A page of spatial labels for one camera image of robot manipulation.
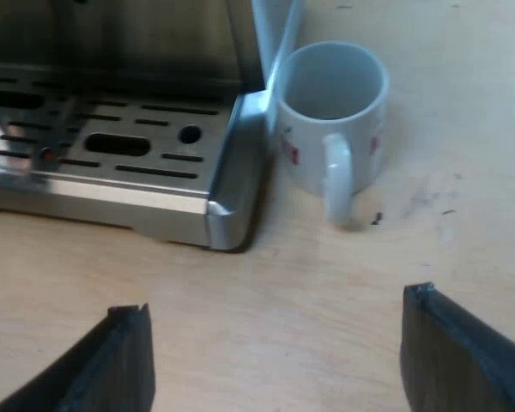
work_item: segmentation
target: round hole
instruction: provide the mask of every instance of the round hole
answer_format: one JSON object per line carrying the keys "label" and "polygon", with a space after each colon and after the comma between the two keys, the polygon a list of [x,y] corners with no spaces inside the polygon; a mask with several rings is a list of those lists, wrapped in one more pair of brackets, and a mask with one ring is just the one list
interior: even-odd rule
{"label": "round hole", "polygon": [[55,154],[50,148],[43,148],[40,152],[40,159],[44,161],[52,161],[55,159]]}
{"label": "round hole", "polygon": [[191,124],[189,126],[184,127],[183,129],[181,129],[181,131],[179,133],[179,140],[182,143],[191,144],[191,143],[198,142],[198,140],[200,139],[200,137],[202,135],[203,135],[203,131],[200,130],[200,127],[198,127],[194,124]]}

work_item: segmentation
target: drip tray grate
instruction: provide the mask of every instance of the drip tray grate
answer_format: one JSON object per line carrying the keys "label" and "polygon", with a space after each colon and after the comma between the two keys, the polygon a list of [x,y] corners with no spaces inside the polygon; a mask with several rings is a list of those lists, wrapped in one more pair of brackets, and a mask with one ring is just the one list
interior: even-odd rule
{"label": "drip tray grate", "polygon": [[0,69],[0,169],[207,195],[236,90],[107,80]]}

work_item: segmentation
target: red logo on mug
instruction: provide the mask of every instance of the red logo on mug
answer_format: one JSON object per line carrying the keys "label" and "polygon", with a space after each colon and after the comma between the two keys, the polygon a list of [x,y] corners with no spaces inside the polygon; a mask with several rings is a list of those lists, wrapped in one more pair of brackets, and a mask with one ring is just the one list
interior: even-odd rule
{"label": "red logo on mug", "polygon": [[293,165],[300,164],[300,151],[287,139],[287,135],[292,131],[291,127],[287,127],[281,134],[282,151],[284,155],[290,159]]}
{"label": "red logo on mug", "polygon": [[373,156],[379,148],[379,137],[374,136],[370,141],[370,155]]}

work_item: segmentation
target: espresso machine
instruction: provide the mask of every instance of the espresso machine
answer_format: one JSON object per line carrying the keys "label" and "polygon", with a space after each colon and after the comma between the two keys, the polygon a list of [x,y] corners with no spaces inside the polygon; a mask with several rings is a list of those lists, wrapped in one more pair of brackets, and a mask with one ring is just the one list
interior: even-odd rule
{"label": "espresso machine", "polygon": [[0,209],[232,250],[303,0],[0,0]]}

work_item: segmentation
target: metal panel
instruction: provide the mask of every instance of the metal panel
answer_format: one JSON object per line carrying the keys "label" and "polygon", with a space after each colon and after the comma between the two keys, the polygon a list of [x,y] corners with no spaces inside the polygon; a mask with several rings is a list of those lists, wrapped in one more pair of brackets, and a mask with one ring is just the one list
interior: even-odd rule
{"label": "metal panel", "polygon": [[0,62],[239,79],[225,0],[0,0]]}
{"label": "metal panel", "polygon": [[261,90],[297,3],[0,0],[0,63],[220,79]]}

